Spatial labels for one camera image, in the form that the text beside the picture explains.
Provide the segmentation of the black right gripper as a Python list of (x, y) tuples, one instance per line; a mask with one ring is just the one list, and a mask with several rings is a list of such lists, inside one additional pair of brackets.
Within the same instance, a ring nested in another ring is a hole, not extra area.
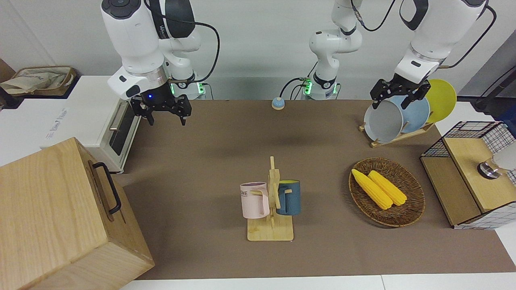
[(186, 94), (173, 94), (168, 83), (135, 95), (129, 103), (134, 113), (146, 119), (150, 126), (155, 123), (152, 115), (154, 111), (171, 112), (177, 115), (182, 126), (186, 125), (186, 119), (191, 116), (192, 112)]

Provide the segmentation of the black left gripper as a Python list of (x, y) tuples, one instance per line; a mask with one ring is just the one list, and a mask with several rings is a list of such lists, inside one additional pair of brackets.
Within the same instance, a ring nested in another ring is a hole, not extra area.
[(414, 83), (394, 74), (390, 81), (379, 79), (370, 91), (372, 98), (372, 107), (376, 110), (382, 100), (391, 98), (395, 95), (405, 95), (401, 103), (402, 110), (405, 110), (411, 103), (423, 99), (431, 88), (428, 80), (422, 81), (420, 84)]

